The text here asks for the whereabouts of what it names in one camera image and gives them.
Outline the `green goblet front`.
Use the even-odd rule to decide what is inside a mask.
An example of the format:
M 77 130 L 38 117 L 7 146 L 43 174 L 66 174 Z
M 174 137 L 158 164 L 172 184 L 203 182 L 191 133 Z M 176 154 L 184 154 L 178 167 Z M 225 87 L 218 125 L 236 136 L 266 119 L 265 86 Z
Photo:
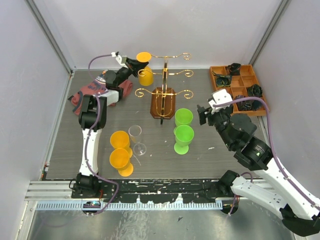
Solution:
M 174 135 L 174 151 L 179 155 L 185 155 L 189 151 L 189 145 L 195 136 L 193 128 L 189 125 L 180 125 L 176 127 Z

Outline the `gold wine glass rack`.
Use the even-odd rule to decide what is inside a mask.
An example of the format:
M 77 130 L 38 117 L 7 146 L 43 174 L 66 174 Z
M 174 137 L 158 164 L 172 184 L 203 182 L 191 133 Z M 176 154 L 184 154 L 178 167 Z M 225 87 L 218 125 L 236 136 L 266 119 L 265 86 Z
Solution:
M 179 72 L 169 71 L 169 59 L 177 59 L 179 57 L 183 57 L 184 60 L 188 61 L 192 58 L 192 55 L 188 52 L 183 52 L 173 56 L 156 56 L 147 51 L 140 52 L 136 55 L 136 59 L 142 63 L 146 63 L 152 58 L 163 59 L 163 68 L 160 73 L 162 76 L 161 87 L 156 87 L 153 91 L 149 91 L 145 88 L 138 88 L 134 92 L 135 96 L 138 98 L 143 98 L 145 93 L 151 95 L 150 114 L 154 119 L 159 119 L 160 124 L 163 124 L 164 120 L 170 120 L 174 116 L 177 95 L 183 94 L 183 97 L 187 100 L 194 96 L 194 93 L 189 89 L 176 92 L 173 88 L 168 87 L 168 79 L 170 76 L 184 74 L 187 78 L 190 78 L 194 75 L 194 72 L 191 69 L 184 69 Z

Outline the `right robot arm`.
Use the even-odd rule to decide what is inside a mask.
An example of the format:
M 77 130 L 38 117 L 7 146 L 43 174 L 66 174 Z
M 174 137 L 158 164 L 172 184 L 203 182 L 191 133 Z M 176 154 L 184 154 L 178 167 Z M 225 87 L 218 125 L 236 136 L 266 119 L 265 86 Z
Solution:
M 301 237 L 320 232 L 320 200 L 285 171 L 271 148 L 254 136 L 257 126 L 246 114 L 231 114 L 232 106 L 212 112 L 197 106 L 200 125 L 215 127 L 234 158 L 250 172 L 263 178 L 275 190 L 271 192 L 228 170 L 218 181 L 225 197 L 245 197 L 276 215 L 283 225 Z

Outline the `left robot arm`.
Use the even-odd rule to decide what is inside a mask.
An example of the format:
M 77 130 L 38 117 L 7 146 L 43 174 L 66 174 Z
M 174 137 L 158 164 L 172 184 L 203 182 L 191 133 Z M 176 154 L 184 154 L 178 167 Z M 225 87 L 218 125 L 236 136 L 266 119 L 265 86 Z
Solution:
M 83 139 L 81 164 L 72 189 L 88 198 L 95 198 L 100 193 L 98 148 L 102 129 L 107 122 L 107 107 L 130 92 L 129 77 L 137 77 L 146 66 L 126 56 L 118 55 L 115 59 L 121 66 L 119 70 L 104 70 L 69 98 L 74 105 L 72 111 L 78 116 Z

